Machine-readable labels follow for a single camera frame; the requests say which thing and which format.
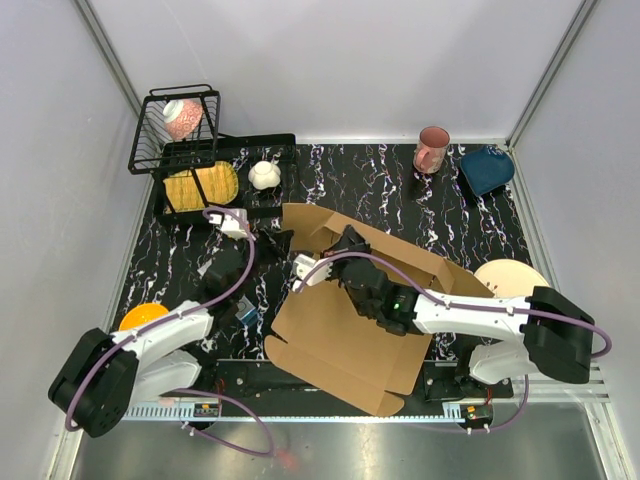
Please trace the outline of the brown cardboard box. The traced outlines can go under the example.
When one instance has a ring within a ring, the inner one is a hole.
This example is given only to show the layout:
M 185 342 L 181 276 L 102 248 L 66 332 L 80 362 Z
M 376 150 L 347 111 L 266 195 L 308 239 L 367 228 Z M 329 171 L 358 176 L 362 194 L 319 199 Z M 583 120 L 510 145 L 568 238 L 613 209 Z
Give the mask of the brown cardboard box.
M 282 228 L 291 249 L 337 260 L 330 280 L 290 292 L 265 339 L 278 368 L 374 416 L 388 417 L 412 393 L 431 335 L 413 325 L 414 287 L 489 298 L 471 272 L 416 245 L 312 204 L 287 203 Z

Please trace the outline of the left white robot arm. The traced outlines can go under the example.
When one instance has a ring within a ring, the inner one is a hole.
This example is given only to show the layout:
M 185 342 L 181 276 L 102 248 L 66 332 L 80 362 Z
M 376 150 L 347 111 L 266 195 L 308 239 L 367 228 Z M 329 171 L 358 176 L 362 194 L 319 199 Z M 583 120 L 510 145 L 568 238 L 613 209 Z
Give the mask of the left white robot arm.
M 141 401 L 182 389 L 208 394 L 216 372 L 196 343 L 248 317 L 245 282 L 261 267 L 286 259 L 292 238 L 290 230 L 260 230 L 247 243 L 215 255 L 176 308 L 138 326 L 84 333 L 48 390 L 66 429 L 97 438 Z

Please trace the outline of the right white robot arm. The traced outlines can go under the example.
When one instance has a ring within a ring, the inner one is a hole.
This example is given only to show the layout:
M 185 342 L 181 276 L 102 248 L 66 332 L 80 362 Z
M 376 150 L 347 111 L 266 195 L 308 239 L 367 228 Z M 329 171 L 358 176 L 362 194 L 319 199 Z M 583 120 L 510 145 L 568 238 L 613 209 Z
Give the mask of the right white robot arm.
M 414 281 L 390 280 L 391 264 L 374 256 L 366 240 L 347 226 L 325 249 L 329 279 L 347 292 L 356 312 L 390 334 L 453 332 L 493 339 L 465 354 L 454 384 L 466 396 L 506 378 L 541 373 L 567 384 L 590 379 L 593 318 L 551 287 L 529 295 L 480 298 L 439 293 Z

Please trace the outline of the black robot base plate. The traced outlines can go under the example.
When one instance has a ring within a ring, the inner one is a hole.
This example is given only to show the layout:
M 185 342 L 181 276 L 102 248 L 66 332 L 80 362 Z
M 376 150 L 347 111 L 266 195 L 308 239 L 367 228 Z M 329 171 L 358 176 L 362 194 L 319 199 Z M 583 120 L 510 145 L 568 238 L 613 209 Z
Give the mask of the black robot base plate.
M 426 360 L 409 395 L 404 395 L 400 416 L 436 415 L 444 401 L 487 398 L 512 399 L 509 380 L 491 387 L 460 385 L 456 364 Z M 237 398 L 261 417 L 362 417 L 366 413 L 311 384 L 277 368 L 270 362 L 225 359 L 212 374 L 214 390 Z

